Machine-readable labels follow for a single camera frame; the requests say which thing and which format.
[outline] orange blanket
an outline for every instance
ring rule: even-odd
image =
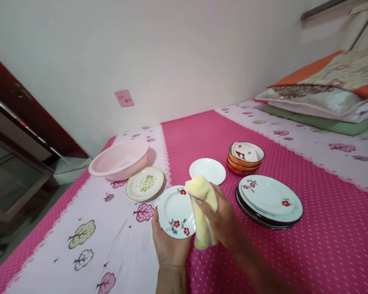
[[[268,86],[325,85],[368,98],[368,49],[338,51]]]

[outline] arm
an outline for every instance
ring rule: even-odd
[[[199,199],[196,201],[221,243],[232,253],[251,280],[255,291],[258,294],[294,293],[245,238],[234,213],[233,204],[225,197],[222,189],[212,183],[211,185],[217,196],[218,210],[214,212],[206,202]]]
[[[157,294],[185,293],[185,262],[191,237],[175,239],[170,237],[159,224],[158,210],[152,219],[153,240],[157,252],[159,271]]]
[[[156,294],[185,294],[185,269],[166,269],[159,267]]]

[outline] polka dot fabric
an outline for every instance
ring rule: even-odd
[[[102,151],[109,148],[113,144],[114,140],[115,137],[110,138]],[[41,246],[40,243],[43,242],[45,236],[53,228],[54,223],[60,218],[61,213],[71,203],[72,199],[87,182],[89,177],[90,173],[86,170],[59,198],[56,204],[49,210],[34,230],[0,266],[0,293],[3,293],[6,290],[11,279],[22,270],[25,262],[33,255],[37,246]]]
[[[220,186],[233,202],[244,233],[298,293],[368,293],[368,192],[215,111],[162,127],[172,185],[190,180],[189,167],[199,158],[213,158],[226,166],[228,147],[234,142],[262,147],[265,159],[254,174],[289,186],[300,198],[304,215],[286,231],[250,220],[234,200],[241,178],[225,167],[227,176]],[[187,283],[192,293],[255,293],[222,245],[205,251],[192,246]]]

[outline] pink basin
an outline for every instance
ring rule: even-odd
[[[89,172],[113,181],[128,179],[146,165],[148,148],[146,141],[121,142],[94,158]]]

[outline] plate with green pattern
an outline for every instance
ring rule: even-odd
[[[128,179],[127,197],[136,202],[146,201],[161,190],[163,183],[162,171],[156,167],[146,167]]]

